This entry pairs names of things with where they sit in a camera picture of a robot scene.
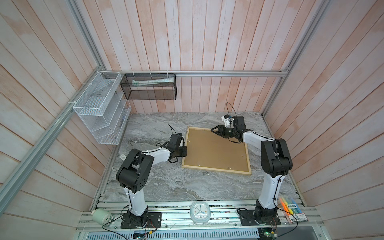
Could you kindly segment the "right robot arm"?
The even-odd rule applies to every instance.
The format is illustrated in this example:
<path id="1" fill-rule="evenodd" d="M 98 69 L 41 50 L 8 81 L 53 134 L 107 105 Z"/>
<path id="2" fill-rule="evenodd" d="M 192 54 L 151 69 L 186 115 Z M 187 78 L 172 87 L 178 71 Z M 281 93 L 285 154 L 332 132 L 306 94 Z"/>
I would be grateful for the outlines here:
<path id="1" fill-rule="evenodd" d="M 247 129 L 244 117 L 224 115 L 223 125 L 211 132 L 225 139 L 237 139 L 237 143 L 254 146 L 261 151 L 264 182 L 261 195 L 253 210 L 237 209 L 242 226 L 280 225 L 278 196 L 285 176 L 293 168 L 293 161 L 284 139 L 274 139 Z"/>

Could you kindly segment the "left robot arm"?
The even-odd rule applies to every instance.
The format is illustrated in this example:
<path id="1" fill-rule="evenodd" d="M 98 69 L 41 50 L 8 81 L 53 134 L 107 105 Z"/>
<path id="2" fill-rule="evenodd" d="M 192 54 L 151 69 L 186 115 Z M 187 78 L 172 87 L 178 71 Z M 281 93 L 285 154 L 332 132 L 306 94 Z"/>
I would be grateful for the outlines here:
<path id="1" fill-rule="evenodd" d="M 130 210 L 122 216 L 122 228 L 142 228 L 150 219 L 145 202 L 144 186 L 152 166 L 171 162 L 172 159 L 187 155 L 187 146 L 181 133 L 171 134 L 170 138 L 154 150 L 132 149 L 116 174 L 116 180 L 129 198 Z"/>

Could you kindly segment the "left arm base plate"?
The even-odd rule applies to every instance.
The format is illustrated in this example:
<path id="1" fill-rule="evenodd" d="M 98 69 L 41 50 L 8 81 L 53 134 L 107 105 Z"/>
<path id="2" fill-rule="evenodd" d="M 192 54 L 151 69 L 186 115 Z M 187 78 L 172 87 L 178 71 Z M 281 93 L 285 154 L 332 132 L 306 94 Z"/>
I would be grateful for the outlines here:
<path id="1" fill-rule="evenodd" d="M 121 229 L 141 229 L 141 228 L 155 228 L 161 227 L 162 213 L 149 212 L 144 213 L 138 217 L 130 212 L 123 214 Z"/>

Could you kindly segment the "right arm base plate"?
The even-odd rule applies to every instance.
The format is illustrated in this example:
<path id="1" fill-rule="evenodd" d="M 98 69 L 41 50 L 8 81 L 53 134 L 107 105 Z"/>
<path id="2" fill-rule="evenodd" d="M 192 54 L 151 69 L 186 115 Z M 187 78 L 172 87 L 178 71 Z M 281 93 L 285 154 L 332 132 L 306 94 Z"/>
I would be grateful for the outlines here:
<path id="1" fill-rule="evenodd" d="M 237 209 L 237 214 L 239 215 L 242 226 L 281 225 L 277 209 L 259 211 L 240 208 Z"/>

